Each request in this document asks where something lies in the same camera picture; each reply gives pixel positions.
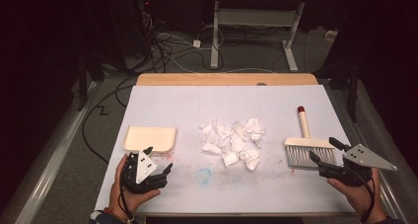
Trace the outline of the cream plastic dustpan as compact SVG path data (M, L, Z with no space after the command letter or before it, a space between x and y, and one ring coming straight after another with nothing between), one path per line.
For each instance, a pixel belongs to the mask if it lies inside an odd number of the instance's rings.
M152 147L153 153L167 153L174 147L175 127L129 126L122 147L130 152L143 151Z

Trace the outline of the white table cover sheet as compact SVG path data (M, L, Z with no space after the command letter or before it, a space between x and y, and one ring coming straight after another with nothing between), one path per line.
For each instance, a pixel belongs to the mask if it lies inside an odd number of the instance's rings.
M298 107L306 110L312 137L348 140L321 85L136 86L96 207L108 204L114 172L125 153L127 128L155 126L176 130L173 149L155 159L160 168L173 168L161 195L140 206L142 214L352 214L344 195L316 171L289 168L284 142L301 133ZM203 152L201 124L231 126L253 117L266 130L254 170L242 162L225 166L221 158Z

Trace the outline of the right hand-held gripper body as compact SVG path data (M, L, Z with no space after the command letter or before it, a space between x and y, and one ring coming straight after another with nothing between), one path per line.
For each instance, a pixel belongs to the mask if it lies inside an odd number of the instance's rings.
M336 179L347 186L361 186L372 179L372 168L396 171L397 167L369 148L358 144L342 155L342 166L318 161L322 177Z

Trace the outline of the person's right hand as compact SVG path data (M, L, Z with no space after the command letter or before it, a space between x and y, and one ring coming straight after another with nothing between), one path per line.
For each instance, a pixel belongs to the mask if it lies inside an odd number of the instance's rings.
M373 178L368 182L369 187L349 187L336 179L327 182L345 195L356 213L364 219L375 214L385 214L381 205L381 185L379 170L372 168Z

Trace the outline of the black metal stand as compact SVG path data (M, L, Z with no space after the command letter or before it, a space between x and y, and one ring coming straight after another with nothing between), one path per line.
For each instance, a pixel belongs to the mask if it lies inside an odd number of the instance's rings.
M94 51L82 51L78 57L78 69L79 69L79 105L78 111L80 112L86 104L88 99L88 83L87 74L90 74L93 81L101 82L104 78L104 72L102 70L102 63L100 62L99 55Z
M356 122L359 65L353 62L343 61L335 63L331 67L331 71L332 73L329 85L333 90L342 90L343 88L348 89L347 112L352 121Z

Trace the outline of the person's left hand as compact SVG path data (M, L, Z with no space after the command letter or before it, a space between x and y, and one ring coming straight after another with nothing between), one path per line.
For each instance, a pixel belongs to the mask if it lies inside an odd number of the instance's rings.
M125 190L123 194L120 194L120 175L126 160L127 156L124 155L116 167L114 182L111 186L108 204L108 208L110 209L111 213L115 215L119 220L123 220L124 222L129 219L126 211L135 213L141 204L151 200L161 193L158 189L153 189L144 194L133 194L128 190Z

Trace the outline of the white desk frame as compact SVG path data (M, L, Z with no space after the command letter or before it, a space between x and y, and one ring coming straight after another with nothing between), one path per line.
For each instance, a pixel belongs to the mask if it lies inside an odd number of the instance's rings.
M292 52L292 43L303 15L304 1L299 1L291 10L266 10L255 7L221 7L220 1L214 1L213 36L211 43L210 68L219 69L221 63L220 46L224 35L220 26L252 26L289 28L289 36L281 41L283 53L289 70L298 72L298 66Z

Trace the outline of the pile of white paper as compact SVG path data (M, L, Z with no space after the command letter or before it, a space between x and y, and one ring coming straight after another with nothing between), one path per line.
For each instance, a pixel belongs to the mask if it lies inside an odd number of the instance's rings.
M260 141L265 129L258 118L253 117L241 124L236 121L225 126L214 118L210 122L199 125L202 133L201 150L212 156L220 156L225 167L241 162L246 168L254 171L259 162Z

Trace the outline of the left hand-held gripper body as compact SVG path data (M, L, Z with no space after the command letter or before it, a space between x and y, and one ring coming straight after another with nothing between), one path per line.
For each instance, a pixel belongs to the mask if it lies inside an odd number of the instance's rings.
M157 164L143 152L130 153L122 169L122 185L130 192L144 194L150 190L163 188L168 181L158 181L153 172L158 168Z

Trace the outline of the cream hand brush red tip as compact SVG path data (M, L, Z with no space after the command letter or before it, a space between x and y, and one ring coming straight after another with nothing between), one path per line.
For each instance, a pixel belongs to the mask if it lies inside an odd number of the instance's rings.
M298 107L301 137L289 137L285 140L288 166L295 169L316 169L316 163L310 158L313 152L321 162L336 163L334 147L327 139L311 138L308 119L304 107Z

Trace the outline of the grey metal floor rail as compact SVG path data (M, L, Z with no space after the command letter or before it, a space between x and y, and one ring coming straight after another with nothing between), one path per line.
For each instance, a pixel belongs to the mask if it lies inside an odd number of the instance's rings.
M101 82L91 82L87 100L78 110L76 97L35 158L12 200L0 214L0 224L32 224L40 211Z
M408 214L402 208L403 190L400 182L403 175L409 174L410 169L371 103L367 92L362 87L358 89L355 106L356 120L354 120L347 109L348 93L345 90L332 90L328 85L324 88L342 123L349 144L361 143L397 167L395 172L381 170L382 205L388 215L409 224Z

